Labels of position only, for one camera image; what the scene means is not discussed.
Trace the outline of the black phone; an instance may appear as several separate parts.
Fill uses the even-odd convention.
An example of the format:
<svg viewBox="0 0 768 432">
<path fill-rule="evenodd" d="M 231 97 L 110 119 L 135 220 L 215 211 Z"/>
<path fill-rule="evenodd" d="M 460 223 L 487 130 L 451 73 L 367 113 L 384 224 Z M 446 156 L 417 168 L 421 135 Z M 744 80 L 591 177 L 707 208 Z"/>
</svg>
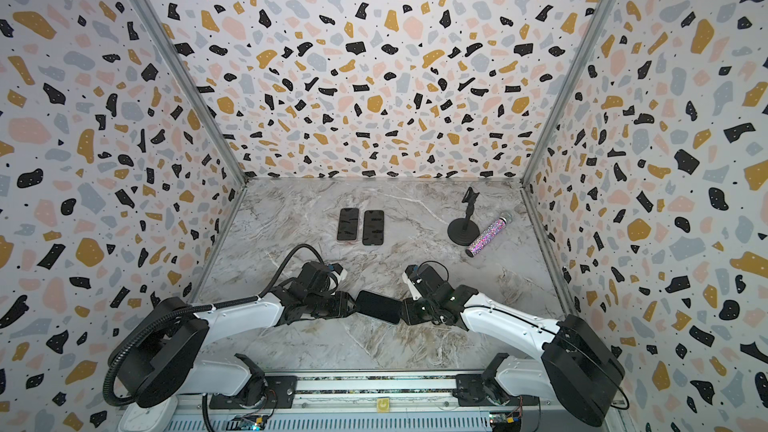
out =
<svg viewBox="0 0 768 432">
<path fill-rule="evenodd" d="M 355 311 L 367 317 L 397 325 L 402 302 L 369 291 L 361 291 L 355 299 Z"/>
<path fill-rule="evenodd" d="M 385 214 L 383 210 L 366 210 L 363 216 L 364 246 L 381 246 L 384 243 Z"/>
</svg>

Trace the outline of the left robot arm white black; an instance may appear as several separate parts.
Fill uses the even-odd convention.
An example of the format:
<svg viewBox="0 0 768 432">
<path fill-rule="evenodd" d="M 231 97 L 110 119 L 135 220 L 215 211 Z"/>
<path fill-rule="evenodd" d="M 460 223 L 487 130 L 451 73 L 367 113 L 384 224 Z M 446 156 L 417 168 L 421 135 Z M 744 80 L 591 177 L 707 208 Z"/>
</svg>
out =
<svg viewBox="0 0 768 432">
<path fill-rule="evenodd" d="M 339 289 L 345 276 L 338 263 L 311 261 L 261 295 L 196 306 L 178 297 L 161 301 L 110 355 L 104 399 L 150 408 L 177 395 L 208 394 L 242 407 L 263 404 L 274 394 L 254 360 L 238 354 L 216 362 L 201 358 L 201 350 L 249 330 L 352 315 L 354 299 Z"/>
</svg>

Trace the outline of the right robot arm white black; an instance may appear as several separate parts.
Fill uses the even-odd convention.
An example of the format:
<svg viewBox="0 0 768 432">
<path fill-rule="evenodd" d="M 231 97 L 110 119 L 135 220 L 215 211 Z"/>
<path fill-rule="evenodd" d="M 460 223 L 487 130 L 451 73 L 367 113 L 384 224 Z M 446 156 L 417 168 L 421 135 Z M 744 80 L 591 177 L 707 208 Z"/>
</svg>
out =
<svg viewBox="0 0 768 432">
<path fill-rule="evenodd" d="M 507 353 L 497 354 L 475 382 L 458 381 L 456 397 L 471 405 L 507 406 L 521 396 L 554 400 L 580 422 L 600 427 L 625 376 L 611 350 L 580 317 L 537 317 L 503 305 L 461 285 L 453 287 L 435 262 L 409 265 L 403 280 L 412 296 L 402 319 L 431 322 L 495 338 L 536 361 L 521 368 Z"/>
</svg>

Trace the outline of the black phone stand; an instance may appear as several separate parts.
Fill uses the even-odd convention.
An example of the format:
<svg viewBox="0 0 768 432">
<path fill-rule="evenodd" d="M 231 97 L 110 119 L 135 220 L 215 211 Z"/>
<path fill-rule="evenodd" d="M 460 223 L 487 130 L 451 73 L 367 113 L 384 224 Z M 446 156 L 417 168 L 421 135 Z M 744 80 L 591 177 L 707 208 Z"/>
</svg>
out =
<svg viewBox="0 0 768 432">
<path fill-rule="evenodd" d="M 464 217 L 457 218 L 448 225 L 448 237 L 454 244 L 469 246 L 480 235 L 479 227 L 472 220 L 479 195 L 479 192 L 469 187 L 462 198 L 462 202 L 466 205 Z"/>
</svg>

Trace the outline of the glitter purple microphone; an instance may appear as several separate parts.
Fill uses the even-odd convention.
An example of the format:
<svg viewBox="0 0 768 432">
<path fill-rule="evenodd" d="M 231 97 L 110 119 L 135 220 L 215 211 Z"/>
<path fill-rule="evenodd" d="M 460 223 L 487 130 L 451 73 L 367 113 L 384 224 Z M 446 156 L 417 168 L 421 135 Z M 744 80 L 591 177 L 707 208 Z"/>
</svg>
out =
<svg viewBox="0 0 768 432">
<path fill-rule="evenodd" d="M 478 237 L 465 249 L 469 257 L 479 255 L 501 232 L 503 232 L 509 223 L 513 220 L 509 211 L 503 211 L 499 217 L 491 223 Z"/>
</svg>

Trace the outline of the yellow sticker tag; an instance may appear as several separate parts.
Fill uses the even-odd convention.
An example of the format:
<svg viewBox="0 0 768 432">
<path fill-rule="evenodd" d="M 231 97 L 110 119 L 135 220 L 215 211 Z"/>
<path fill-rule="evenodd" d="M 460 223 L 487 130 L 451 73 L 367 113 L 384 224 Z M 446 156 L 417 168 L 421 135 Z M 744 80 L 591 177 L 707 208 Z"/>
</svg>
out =
<svg viewBox="0 0 768 432">
<path fill-rule="evenodd" d="M 376 410 L 378 413 L 388 413 L 390 411 L 390 399 L 378 398 L 376 402 Z"/>
</svg>

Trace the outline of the white square clock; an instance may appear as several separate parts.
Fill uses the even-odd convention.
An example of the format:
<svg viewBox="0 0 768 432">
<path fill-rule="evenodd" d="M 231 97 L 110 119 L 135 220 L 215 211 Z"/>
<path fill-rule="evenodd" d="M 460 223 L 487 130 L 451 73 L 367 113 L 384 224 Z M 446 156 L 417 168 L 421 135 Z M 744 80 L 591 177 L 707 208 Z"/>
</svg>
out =
<svg viewBox="0 0 768 432">
<path fill-rule="evenodd" d="M 177 406 L 178 399 L 175 396 L 149 408 L 131 404 L 124 411 L 117 431 L 163 432 L 170 424 Z"/>
</svg>

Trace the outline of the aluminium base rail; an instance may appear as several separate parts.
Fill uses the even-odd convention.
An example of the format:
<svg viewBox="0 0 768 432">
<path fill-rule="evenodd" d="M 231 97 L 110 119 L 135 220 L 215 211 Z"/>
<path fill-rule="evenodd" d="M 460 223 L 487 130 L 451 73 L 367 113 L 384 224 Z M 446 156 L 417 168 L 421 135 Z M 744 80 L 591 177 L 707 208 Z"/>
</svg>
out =
<svg viewBox="0 0 768 432">
<path fill-rule="evenodd" d="M 471 405 L 458 381 L 477 371 L 286 372 L 267 379 L 273 397 L 242 407 L 230 397 L 181 395 L 164 431 L 587 431 L 554 400 L 521 396 L 507 406 Z M 378 398 L 390 411 L 378 413 Z"/>
</svg>

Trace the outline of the aluminium corner post left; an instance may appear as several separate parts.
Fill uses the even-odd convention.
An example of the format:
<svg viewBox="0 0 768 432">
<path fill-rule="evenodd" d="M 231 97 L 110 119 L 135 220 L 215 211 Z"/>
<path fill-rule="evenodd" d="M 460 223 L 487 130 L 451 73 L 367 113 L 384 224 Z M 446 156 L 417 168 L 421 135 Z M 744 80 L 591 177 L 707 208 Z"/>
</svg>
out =
<svg viewBox="0 0 768 432">
<path fill-rule="evenodd" d="M 167 64 L 172 75 L 176 79 L 181 91 L 187 99 L 190 100 L 193 109 L 198 118 L 205 127 L 205 130 L 219 152 L 223 163 L 235 178 L 240 187 L 247 185 L 247 178 L 240 169 L 238 162 L 227 145 L 223 134 L 221 133 L 214 117 L 210 114 L 208 106 L 204 101 L 202 94 L 195 86 L 186 67 L 182 63 L 176 52 L 172 40 L 165 33 L 162 23 L 155 13 L 149 0 L 129 0 L 133 9 L 143 22 L 146 32 L 155 43 L 158 52 Z"/>
</svg>

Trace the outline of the aluminium corner post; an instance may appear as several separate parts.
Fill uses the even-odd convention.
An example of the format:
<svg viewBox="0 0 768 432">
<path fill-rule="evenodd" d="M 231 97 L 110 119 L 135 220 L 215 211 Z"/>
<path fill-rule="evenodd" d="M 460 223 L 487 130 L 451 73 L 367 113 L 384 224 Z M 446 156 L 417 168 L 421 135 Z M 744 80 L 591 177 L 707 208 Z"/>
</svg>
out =
<svg viewBox="0 0 768 432">
<path fill-rule="evenodd" d="M 599 0 L 595 13 L 589 22 L 584 37 L 576 50 L 573 61 L 568 69 L 547 121 L 541 128 L 541 134 L 537 141 L 529 163 L 521 179 L 521 185 L 527 188 L 534 181 L 536 169 L 540 165 L 547 150 L 549 140 L 555 135 L 555 128 L 562 119 L 566 106 L 574 93 L 576 85 L 587 66 L 594 47 L 600 37 L 601 31 L 610 15 L 615 0 Z"/>
<path fill-rule="evenodd" d="M 133 9 L 143 22 L 146 32 L 155 43 L 158 52 L 167 64 L 172 75 L 176 79 L 181 91 L 187 99 L 190 100 L 193 109 L 198 118 L 205 127 L 205 130 L 219 152 L 223 163 L 235 178 L 240 187 L 247 185 L 247 178 L 240 169 L 238 162 L 227 145 L 223 134 L 221 133 L 214 117 L 210 114 L 208 106 L 204 101 L 202 94 L 195 86 L 186 67 L 182 63 L 176 52 L 172 40 L 165 33 L 162 23 L 155 13 L 149 0 L 129 0 Z"/>
</svg>

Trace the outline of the aluminium corner post right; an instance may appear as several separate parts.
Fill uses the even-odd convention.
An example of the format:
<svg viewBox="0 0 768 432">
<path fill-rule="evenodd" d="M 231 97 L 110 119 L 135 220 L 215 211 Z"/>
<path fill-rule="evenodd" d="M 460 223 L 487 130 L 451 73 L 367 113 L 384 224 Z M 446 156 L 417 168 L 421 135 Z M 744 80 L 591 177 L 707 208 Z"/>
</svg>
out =
<svg viewBox="0 0 768 432">
<path fill-rule="evenodd" d="M 541 134 L 537 141 L 529 163 L 521 179 L 521 185 L 527 188 L 534 181 L 536 169 L 540 165 L 547 150 L 549 140 L 555 135 L 555 128 L 562 119 L 566 106 L 574 93 L 576 85 L 587 66 L 594 47 L 600 37 L 601 31 L 610 15 L 615 0 L 599 0 L 595 13 L 589 22 L 584 37 L 576 50 L 573 61 L 568 69 L 547 121 L 541 128 Z"/>
</svg>

